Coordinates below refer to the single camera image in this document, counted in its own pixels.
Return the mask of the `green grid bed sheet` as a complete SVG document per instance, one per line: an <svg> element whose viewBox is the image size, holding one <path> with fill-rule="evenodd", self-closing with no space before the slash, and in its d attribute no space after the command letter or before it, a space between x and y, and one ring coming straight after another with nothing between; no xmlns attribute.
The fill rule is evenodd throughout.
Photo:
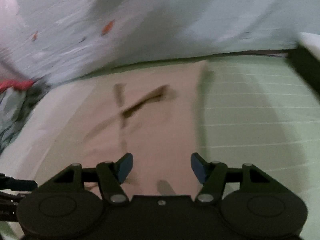
<svg viewBox="0 0 320 240"><path fill-rule="evenodd" d="M36 181L58 135L109 75L199 61L208 65L199 85L196 153L230 167L252 163L282 183L308 207L302 237L319 239L319 98L283 58L230 56L135 65L60 85L37 104L1 153L1 172Z"/></svg>

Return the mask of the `black and white object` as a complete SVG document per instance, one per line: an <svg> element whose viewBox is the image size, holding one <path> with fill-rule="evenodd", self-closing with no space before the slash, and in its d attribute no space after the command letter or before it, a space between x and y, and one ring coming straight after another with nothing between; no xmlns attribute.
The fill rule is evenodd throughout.
<svg viewBox="0 0 320 240"><path fill-rule="evenodd" d="M297 46L287 54L287 62L319 98L319 34L300 33Z"/></svg>

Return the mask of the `grey checked cloth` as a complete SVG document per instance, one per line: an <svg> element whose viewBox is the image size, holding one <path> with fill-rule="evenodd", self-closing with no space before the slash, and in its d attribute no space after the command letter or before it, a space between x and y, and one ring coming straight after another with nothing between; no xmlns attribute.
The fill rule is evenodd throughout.
<svg viewBox="0 0 320 240"><path fill-rule="evenodd" d="M19 135L37 103L50 91L50 85L37 80L24 91L7 89L1 93L1 152Z"/></svg>

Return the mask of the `pink beige garment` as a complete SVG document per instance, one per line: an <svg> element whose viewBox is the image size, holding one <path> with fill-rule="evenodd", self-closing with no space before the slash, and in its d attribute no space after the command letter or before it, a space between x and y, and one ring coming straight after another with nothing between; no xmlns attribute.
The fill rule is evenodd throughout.
<svg viewBox="0 0 320 240"><path fill-rule="evenodd" d="M191 195L198 149L199 85L207 61L109 75L65 125L36 174L46 182L72 163L95 167L133 155L128 196Z"/></svg>

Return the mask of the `light blue carrot-print duvet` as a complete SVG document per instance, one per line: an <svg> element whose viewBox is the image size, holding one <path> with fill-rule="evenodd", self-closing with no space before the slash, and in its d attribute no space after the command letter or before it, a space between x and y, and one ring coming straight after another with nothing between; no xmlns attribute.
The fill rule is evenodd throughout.
<svg viewBox="0 0 320 240"><path fill-rule="evenodd" d="M1 0L1 66L57 84L103 67L285 50L319 0Z"/></svg>

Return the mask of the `red cloth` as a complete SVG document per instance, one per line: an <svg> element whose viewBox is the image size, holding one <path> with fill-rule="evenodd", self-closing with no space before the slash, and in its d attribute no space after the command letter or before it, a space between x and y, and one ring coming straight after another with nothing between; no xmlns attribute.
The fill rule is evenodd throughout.
<svg viewBox="0 0 320 240"><path fill-rule="evenodd" d="M17 81L17 80L4 80L1 81L0 91L5 92L9 88L14 90L24 91L30 89L35 82L33 80Z"/></svg>

